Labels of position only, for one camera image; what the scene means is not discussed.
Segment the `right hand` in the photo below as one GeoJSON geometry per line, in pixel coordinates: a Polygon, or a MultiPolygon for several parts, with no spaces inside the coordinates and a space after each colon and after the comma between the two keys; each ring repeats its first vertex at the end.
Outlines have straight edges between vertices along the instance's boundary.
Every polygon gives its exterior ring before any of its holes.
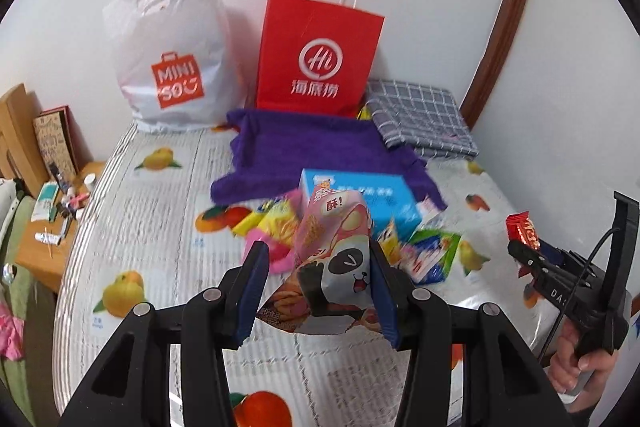
{"type": "Polygon", "coordinates": [[[610,355],[605,350],[592,351],[577,358],[575,348],[579,340],[577,327],[565,319],[547,372],[552,387],[562,395],[576,388],[580,376],[591,374],[582,392],[570,403],[570,413],[590,409],[600,401],[618,359],[617,351],[610,355]]]}

